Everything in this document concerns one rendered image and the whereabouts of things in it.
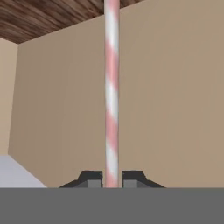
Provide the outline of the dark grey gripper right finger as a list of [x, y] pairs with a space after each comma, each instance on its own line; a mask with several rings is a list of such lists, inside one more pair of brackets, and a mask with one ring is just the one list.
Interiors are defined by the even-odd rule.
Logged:
[[162, 185], [149, 180], [143, 171], [122, 171], [122, 188], [163, 188]]

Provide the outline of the beige open drawer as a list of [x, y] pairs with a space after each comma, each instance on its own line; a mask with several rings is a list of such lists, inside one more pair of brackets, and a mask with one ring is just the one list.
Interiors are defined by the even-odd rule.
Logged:
[[[119, 167], [224, 187], [224, 0], [120, 12]], [[0, 39], [0, 154], [50, 187], [105, 167], [104, 20]]]

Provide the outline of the pink and white striped straw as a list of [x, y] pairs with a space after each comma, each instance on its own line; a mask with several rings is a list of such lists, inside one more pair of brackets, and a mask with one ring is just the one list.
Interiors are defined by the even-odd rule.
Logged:
[[106, 174], [105, 186], [119, 186], [119, 0], [104, 0], [105, 15], [105, 102]]

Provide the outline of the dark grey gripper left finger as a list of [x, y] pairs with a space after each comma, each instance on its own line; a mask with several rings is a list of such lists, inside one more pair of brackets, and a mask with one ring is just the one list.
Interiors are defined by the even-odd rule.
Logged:
[[61, 188], [102, 188], [102, 171], [82, 171], [79, 177]]

